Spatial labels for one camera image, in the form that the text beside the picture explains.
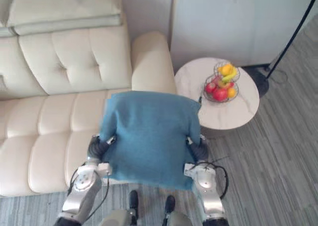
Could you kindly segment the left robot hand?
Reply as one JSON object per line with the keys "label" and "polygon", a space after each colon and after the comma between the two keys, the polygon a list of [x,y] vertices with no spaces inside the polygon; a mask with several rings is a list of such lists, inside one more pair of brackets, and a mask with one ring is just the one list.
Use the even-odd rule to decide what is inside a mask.
{"label": "left robot hand", "polygon": [[115,143],[116,136],[111,136],[108,140],[102,141],[99,135],[93,135],[87,149],[87,162],[102,162],[103,155],[109,150],[110,146]]}

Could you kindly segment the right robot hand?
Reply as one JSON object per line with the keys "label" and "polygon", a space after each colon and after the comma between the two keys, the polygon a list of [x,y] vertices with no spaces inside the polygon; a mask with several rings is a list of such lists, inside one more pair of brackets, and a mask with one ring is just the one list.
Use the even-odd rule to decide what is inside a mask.
{"label": "right robot hand", "polygon": [[200,143],[196,144],[187,137],[187,146],[189,148],[190,154],[192,155],[195,162],[208,161],[209,159],[209,149],[208,142],[204,135],[200,135]]}

